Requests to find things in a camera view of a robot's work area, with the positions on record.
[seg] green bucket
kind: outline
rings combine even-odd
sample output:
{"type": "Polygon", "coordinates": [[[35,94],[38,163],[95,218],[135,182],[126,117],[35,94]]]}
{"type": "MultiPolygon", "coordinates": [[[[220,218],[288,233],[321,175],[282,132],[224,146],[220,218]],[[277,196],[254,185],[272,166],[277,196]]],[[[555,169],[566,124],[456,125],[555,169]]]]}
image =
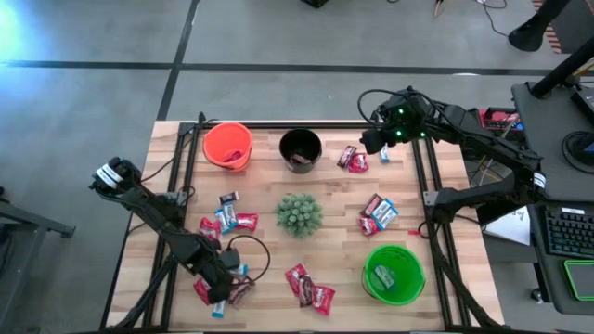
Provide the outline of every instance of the green bucket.
{"type": "Polygon", "coordinates": [[[415,301],[425,287],[419,259],[402,246],[379,246],[368,256],[363,270],[369,294],[390,305],[415,301]]]}

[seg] green plant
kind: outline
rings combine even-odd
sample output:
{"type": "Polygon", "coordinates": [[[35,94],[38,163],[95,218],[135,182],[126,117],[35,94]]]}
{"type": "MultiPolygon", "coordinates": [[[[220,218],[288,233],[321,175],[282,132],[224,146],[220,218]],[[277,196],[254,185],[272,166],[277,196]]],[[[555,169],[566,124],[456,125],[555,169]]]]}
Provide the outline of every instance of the green plant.
{"type": "Polygon", "coordinates": [[[306,238],[322,226],[322,207],[307,194],[287,195],[276,209],[277,225],[296,238],[306,238]]]}

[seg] bucket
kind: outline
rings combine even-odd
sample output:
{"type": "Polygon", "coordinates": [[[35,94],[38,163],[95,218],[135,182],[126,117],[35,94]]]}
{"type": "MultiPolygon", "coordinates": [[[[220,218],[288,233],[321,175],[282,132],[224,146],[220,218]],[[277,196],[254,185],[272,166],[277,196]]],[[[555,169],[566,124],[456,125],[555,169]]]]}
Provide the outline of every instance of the bucket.
{"type": "Polygon", "coordinates": [[[322,142],[314,132],[307,129],[288,131],[280,138],[278,149],[293,173],[308,173],[322,156],[322,142]],[[297,161],[294,155],[302,157],[306,162],[297,161]]]}
{"type": "Polygon", "coordinates": [[[363,271],[368,293],[390,305],[415,301],[425,287],[419,259],[402,246],[379,246],[368,256],[363,271]]]}
{"type": "Polygon", "coordinates": [[[252,133],[239,123],[218,124],[204,136],[202,150],[210,163],[230,172],[241,172],[252,154],[252,133]]]}

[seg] desk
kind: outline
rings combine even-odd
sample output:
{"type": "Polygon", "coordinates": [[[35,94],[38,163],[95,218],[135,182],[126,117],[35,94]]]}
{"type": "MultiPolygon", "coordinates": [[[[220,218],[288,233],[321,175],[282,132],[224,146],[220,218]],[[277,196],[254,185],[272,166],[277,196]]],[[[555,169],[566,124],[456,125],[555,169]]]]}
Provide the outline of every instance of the desk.
{"type": "MultiPolygon", "coordinates": [[[[547,177],[546,192],[550,200],[568,202],[594,202],[594,175],[581,173],[571,167],[562,156],[561,142],[573,131],[594,131],[574,102],[570,99],[573,88],[557,87],[544,100],[534,98],[525,84],[511,88],[516,109],[524,124],[528,146],[544,159],[542,171],[547,177]]],[[[536,242],[536,256],[542,268],[545,288],[557,311],[571,315],[594,315],[594,303],[578,302],[568,289],[562,263],[570,258],[549,255],[541,226],[544,224],[540,205],[529,205],[528,212],[536,242]]]]}
{"type": "MultiPolygon", "coordinates": [[[[155,172],[172,158],[178,122],[155,124],[144,174],[155,172]]],[[[227,173],[204,159],[199,149],[194,164],[192,185],[197,192],[188,202],[186,228],[197,231],[202,216],[213,218],[217,197],[237,190],[240,200],[234,203],[238,212],[258,212],[260,221],[253,233],[272,253],[270,269],[258,281],[254,291],[241,301],[239,309],[227,306],[224,319],[211,317],[212,306],[206,306],[196,295],[196,280],[183,269],[178,270],[170,330],[192,331],[264,331],[264,330],[410,330],[443,329],[433,261],[429,243],[409,235],[424,220],[419,182],[410,144],[389,151],[391,162],[381,164],[378,156],[368,157],[369,171],[348,173],[336,166],[347,145],[358,146],[360,130],[315,130],[323,143],[323,154],[316,168],[308,174],[287,170],[278,153],[278,142],[286,130],[252,130],[253,150],[245,173],[227,173]],[[287,192],[313,194],[323,208],[323,227],[311,238],[298,241],[276,226],[273,214],[276,204],[287,192]],[[357,225],[359,211],[373,193],[394,201],[400,216],[388,229],[365,238],[357,225]],[[361,288],[361,270],[374,248],[395,243],[408,247],[419,257],[427,283],[420,297],[407,306],[382,304],[370,298],[361,288]],[[313,309],[300,309],[284,273],[297,263],[304,263],[315,283],[336,289],[331,315],[325,317],[313,309]]],[[[200,132],[199,148],[203,133],[200,132]]],[[[464,163],[458,146],[440,143],[435,146],[444,186],[468,187],[464,163]]],[[[426,174],[429,163],[425,164],[426,174]]],[[[155,192],[167,186],[169,170],[146,182],[155,192]]],[[[463,214],[474,216],[474,211],[463,214]]],[[[140,224],[132,219],[131,226],[140,224]]],[[[503,318],[497,299],[481,230],[478,225],[457,219],[452,224],[458,247],[462,277],[477,301],[498,322],[503,318]]],[[[223,237],[223,244],[229,236],[223,237]]],[[[117,277],[108,325],[120,321],[134,305],[149,282],[157,235],[147,227],[137,229],[127,240],[117,277]]],[[[234,242],[241,261],[254,275],[265,265],[261,247],[250,241],[234,242]]],[[[455,294],[448,296],[455,311],[455,294]]],[[[161,314],[157,300],[155,316],[161,314]]]]}

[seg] black desk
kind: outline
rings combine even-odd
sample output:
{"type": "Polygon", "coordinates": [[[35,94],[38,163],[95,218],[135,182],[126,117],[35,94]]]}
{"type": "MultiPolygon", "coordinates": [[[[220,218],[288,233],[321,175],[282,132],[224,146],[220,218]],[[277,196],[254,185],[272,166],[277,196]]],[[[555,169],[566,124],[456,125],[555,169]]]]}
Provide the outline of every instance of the black desk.
{"type": "MultiPolygon", "coordinates": [[[[546,100],[530,95],[525,84],[514,85],[511,92],[523,121],[528,146],[544,158],[541,170],[547,177],[548,198],[562,201],[569,207],[574,206],[572,202],[575,205],[578,205],[577,202],[594,203],[594,175],[575,170],[561,153],[561,142],[569,133],[580,130],[594,132],[594,126],[570,99],[575,90],[558,87],[546,100]]],[[[544,224],[543,205],[546,203],[529,205],[528,213],[536,243],[536,257],[549,298],[562,314],[594,315],[594,302],[579,302],[568,289],[562,263],[570,258],[547,254],[547,240],[541,230],[544,224]]],[[[589,206],[589,210],[594,211],[594,204],[589,206]]]]}

